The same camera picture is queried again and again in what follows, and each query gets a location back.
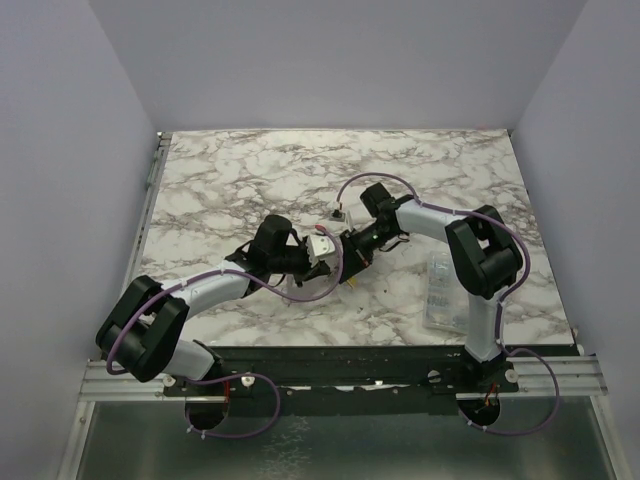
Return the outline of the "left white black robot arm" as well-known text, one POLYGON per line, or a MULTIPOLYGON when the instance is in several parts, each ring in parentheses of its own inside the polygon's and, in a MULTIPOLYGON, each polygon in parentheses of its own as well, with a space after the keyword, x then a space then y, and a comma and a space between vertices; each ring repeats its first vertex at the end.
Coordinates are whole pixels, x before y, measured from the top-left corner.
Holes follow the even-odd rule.
POLYGON ((317 276, 339 277, 327 259, 341 256, 340 242, 323 226, 299 237, 291 222, 269 215, 254 238, 226 256, 212 270, 166 282, 147 275, 124 290, 96 335, 111 375, 130 374, 147 382, 160 374, 182 377, 206 395, 220 385, 216 357, 205 346, 182 340, 185 323, 222 303, 246 298, 260 289, 272 293, 274 275, 303 283, 317 276))

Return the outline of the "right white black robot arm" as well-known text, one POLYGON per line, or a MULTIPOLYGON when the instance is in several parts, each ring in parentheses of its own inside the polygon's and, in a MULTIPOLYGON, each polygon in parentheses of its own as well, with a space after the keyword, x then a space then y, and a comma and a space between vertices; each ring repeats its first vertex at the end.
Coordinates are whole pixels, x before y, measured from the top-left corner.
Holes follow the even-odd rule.
POLYGON ((476 210, 453 210, 426 205, 415 193, 393 197, 381 184, 367 188, 360 200, 373 218, 362 230, 340 235, 340 281, 350 280, 373 262, 391 240, 422 235, 446 244, 458 282, 468 293, 468 333, 464 348, 472 359, 459 367, 461 383, 481 391, 496 376, 490 362, 503 353, 504 300, 526 280, 531 259, 523 240, 488 205, 476 210))

